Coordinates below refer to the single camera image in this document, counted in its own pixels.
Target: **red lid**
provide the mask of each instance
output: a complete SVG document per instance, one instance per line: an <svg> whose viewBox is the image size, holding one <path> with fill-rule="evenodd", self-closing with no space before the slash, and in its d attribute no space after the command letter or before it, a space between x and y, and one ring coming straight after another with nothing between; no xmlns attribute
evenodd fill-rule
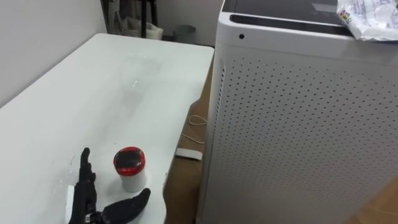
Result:
<svg viewBox="0 0 398 224"><path fill-rule="evenodd" d="M119 175L134 176L145 167L144 152L137 147L125 147L116 153L113 165Z"/></svg>

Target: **white wall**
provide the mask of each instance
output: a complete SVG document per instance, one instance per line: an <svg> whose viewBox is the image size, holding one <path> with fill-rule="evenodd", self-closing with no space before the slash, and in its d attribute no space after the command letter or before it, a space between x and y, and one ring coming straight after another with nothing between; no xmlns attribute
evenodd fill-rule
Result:
<svg viewBox="0 0 398 224"><path fill-rule="evenodd" d="M99 32L100 0L1 1L0 107Z"/></svg>
<svg viewBox="0 0 398 224"><path fill-rule="evenodd" d="M223 0L158 0L159 26L165 35L173 35L175 26L193 25L197 28L198 44L215 45L222 3Z"/></svg>

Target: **white table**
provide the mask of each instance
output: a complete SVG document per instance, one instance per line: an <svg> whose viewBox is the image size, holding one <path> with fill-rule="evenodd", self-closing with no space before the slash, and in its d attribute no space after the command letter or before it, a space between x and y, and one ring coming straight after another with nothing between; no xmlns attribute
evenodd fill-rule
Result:
<svg viewBox="0 0 398 224"><path fill-rule="evenodd" d="M152 191L133 223L163 223L164 184L212 57L209 47L98 34L1 108L2 223L63 223L84 147L98 210L134 196L112 163L126 146L144 150Z"/></svg>

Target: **white cup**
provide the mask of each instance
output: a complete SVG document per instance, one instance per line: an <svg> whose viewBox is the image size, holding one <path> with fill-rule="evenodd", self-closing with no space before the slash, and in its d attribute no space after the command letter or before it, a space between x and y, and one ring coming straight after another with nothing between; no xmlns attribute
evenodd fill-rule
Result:
<svg viewBox="0 0 398 224"><path fill-rule="evenodd" d="M125 191L138 192L145 187L145 163L144 152L138 147L125 147L116 153L113 165Z"/></svg>

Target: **robotic hand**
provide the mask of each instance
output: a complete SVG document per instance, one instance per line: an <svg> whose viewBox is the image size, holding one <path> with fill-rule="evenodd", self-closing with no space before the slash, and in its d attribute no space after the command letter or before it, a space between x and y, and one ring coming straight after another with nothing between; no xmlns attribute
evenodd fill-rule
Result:
<svg viewBox="0 0 398 224"><path fill-rule="evenodd" d="M147 205L150 190L144 189L138 196L115 202L98 212L94 185L96 176L88 162L89 155L90 150L85 148L80 158L79 181L75 185L69 224L127 224L133 221Z"/></svg>

